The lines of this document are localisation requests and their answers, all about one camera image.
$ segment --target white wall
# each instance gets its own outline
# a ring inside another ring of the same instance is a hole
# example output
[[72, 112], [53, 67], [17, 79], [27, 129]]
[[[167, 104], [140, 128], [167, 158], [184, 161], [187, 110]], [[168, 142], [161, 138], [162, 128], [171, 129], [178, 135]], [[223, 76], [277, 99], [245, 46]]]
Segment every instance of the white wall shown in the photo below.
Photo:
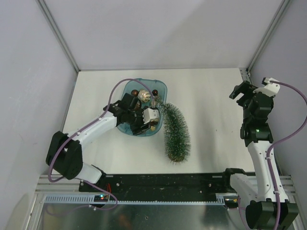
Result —
[[[252, 72], [254, 83], [263, 77], [276, 78], [299, 88], [307, 95], [307, 1], [295, 0]], [[274, 99], [270, 125], [275, 140], [295, 131], [307, 113], [296, 92], [281, 87]], [[305, 215], [307, 214], [307, 127], [296, 137], [276, 147], [284, 174], [292, 175]]]
[[35, 0], [0, 1], [0, 31], [0, 229], [18, 230], [76, 73]]
[[245, 68], [282, 0], [46, 0], [85, 69]]

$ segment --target metal plate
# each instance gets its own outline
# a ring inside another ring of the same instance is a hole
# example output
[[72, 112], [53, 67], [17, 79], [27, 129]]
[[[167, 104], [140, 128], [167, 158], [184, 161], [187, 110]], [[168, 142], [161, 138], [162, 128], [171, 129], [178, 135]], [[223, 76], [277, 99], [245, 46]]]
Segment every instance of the metal plate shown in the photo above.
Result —
[[[79, 205], [53, 204], [53, 213]], [[237, 209], [223, 206], [119, 205], [110, 211], [78, 209], [63, 217], [42, 212], [38, 230], [243, 230]]]

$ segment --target metal frame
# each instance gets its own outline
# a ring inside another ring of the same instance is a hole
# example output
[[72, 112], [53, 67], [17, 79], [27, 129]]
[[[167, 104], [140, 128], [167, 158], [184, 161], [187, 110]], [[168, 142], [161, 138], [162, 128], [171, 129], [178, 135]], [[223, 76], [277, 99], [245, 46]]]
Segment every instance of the metal frame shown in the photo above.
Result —
[[252, 68], [254, 67], [256, 61], [258, 60], [259, 56], [263, 52], [264, 48], [266, 47], [267, 43], [269, 42], [270, 38], [276, 31], [277, 26], [281, 22], [281, 19], [285, 15], [286, 11], [288, 10], [291, 2], [293, 0], [283, 0], [281, 5], [279, 6], [277, 12], [275, 13], [268, 29], [266, 30], [262, 40], [260, 41], [259, 46], [256, 49], [256, 52], [254, 53], [251, 61], [249, 62], [249, 65], [247, 66], [247, 71], [250, 72]]
[[[61, 177], [60, 175], [53, 175], [53, 179]], [[249, 176], [249, 181], [257, 187], [256, 176]], [[297, 202], [298, 198], [295, 192], [295, 187], [291, 176], [281, 176], [280, 177], [282, 185], [285, 192], [289, 196], [291, 202]], [[81, 193], [79, 192], [80, 181], [78, 179], [67, 180], [63, 179], [60, 183], [51, 184], [48, 180], [47, 175], [41, 175], [39, 178], [35, 197], [33, 199], [33, 208], [29, 213], [29, 219], [24, 226], [24, 230], [36, 230], [39, 224], [39, 219], [43, 210], [45, 203], [58, 203], [58, 204], [89, 204], [94, 200], [94, 195], [100, 193]], [[216, 194], [216, 202], [129, 202], [129, 201], [119, 201], [119, 204], [128, 205], [225, 205], [224, 197], [237, 197], [237, 193], [225, 193]], [[303, 223], [304, 217], [300, 217], [300, 214], [293, 222], [295, 230], [305, 229], [306, 223]]]
[[251, 81], [250, 72], [245, 68], [239, 68], [242, 80], [248, 81], [249, 83], [253, 83]]
[[61, 31], [59, 30], [58, 25], [56, 24], [48, 6], [46, 5], [44, 0], [36, 0], [39, 8], [41, 9], [43, 15], [45, 16], [48, 24], [50, 25], [50, 28], [52, 30], [52, 32], [54, 33], [55, 37], [57, 38], [57, 40], [59, 41], [60, 46], [62, 47], [65, 55], [67, 56], [68, 60], [70, 61], [72, 67], [74, 68], [74, 70], [76, 71], [76, 73], [78, 73], [80, 71], [78, 64], [75, 60], [75, 58], [73, 57], [71, 50], [69, 49]]

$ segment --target white floor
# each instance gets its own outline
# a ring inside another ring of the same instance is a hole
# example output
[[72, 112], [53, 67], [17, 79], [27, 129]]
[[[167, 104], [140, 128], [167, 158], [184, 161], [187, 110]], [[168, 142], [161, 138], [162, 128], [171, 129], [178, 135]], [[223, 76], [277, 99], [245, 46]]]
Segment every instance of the white floor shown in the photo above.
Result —
[[[83, 160], [108, 174], [212, 173], [225, 168], [254, 171], [244, 141], [240, 139], [242, 107], [229, 94], [242, 82], [239, 69], [162, 69], [80, 72], [64, 132], [75, 130], [102, 113], [114, 85], [124, 78], [163, 81], [167, 101], [184, 114], [191, 136], [187, 162], [173, 164], [165, 156], [163, 129], [151, 137], [133, 137], [117, 128], [94, 141]], [[114, 93], [120, 99], [125, 83]]]

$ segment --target brown ornament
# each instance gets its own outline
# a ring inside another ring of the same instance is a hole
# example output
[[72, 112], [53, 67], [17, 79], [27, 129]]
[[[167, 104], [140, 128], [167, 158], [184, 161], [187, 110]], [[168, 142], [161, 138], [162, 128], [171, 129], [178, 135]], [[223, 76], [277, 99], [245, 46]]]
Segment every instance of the brown ornament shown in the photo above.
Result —
[[132, 90], [131, 95], [137, 97], [139, 95], [139, 91], [137, 90]]
[[158, 90], [153, 90], [153, 95], [154, 95], [154, 96], [157, 96], [158, 93], [159, 93]]

